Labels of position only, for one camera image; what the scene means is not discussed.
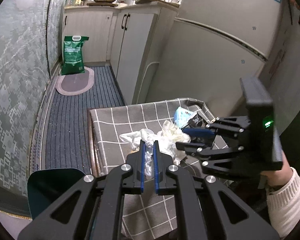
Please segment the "ribbed cuff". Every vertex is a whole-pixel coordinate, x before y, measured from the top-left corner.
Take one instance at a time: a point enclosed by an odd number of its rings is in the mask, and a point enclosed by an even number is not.
[[[269,210],[280,209],[286,206],[297,194],[300,188],[300,177],[297,171],[291,167],[293,175],[289,182],[281,189],[271,192],[267,196],[267,204]]]

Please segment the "person's hand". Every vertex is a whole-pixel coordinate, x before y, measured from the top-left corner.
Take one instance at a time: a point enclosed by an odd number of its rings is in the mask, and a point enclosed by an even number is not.
[[[284,186],[286,185],[293,175],[293,171],[290,168],[286,155],[282,151],[282,161],[283,166],[280,171],[263,171],[261,175],[267,176],[268,185],[274,186]]]

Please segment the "white cloth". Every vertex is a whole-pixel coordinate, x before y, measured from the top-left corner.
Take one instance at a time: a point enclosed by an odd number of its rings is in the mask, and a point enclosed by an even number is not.
[[[300,177],[294,168],[290,181],[281,189],[267,190],[271,225],[280,237],[286,237],[300,220]]]
[[[173,163],[179,165],[181,160],[186,157],[184,151],[176,148],[176,142],[190,142],[189,135],[183,133],[180,128],[170,121],[164,121],[162,130],[154,134],[150,129],[141,129],[140,131],[120,134],[119,138],[123,142],[128,142],[132,151],[139,150],[140,140],[146,143],[145,154],[145,175],[147,179],[153,177],[153,163],[151,160],[153,154],[154,141],[159,142],[160,152],[172,157]]]

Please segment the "countertop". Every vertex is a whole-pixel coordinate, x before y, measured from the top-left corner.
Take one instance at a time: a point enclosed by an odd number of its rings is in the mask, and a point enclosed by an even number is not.
[[[165,7],[173,11],[178,11],[178,8],[174,7],[173,5],[169,5],[164,2],[154,1],[151,3],[143,3],[143,4],[134,4],[134,5],[125,5],[125,4],[118,4],[118,7],[111,7],[111,6],[67,6],[65,7],[65,12],[77,12],[77,11],[120,11],[123,9],[130,9],[130,8],[149,8],[149,7]]]

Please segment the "blue tissue package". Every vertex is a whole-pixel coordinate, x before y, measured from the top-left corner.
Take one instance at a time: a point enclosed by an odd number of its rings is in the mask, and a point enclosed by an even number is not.
[[[193,112],[179,106],[173,116],[175,125],[179,128],[183,128],[187,124],[191,114],[193,114]]]

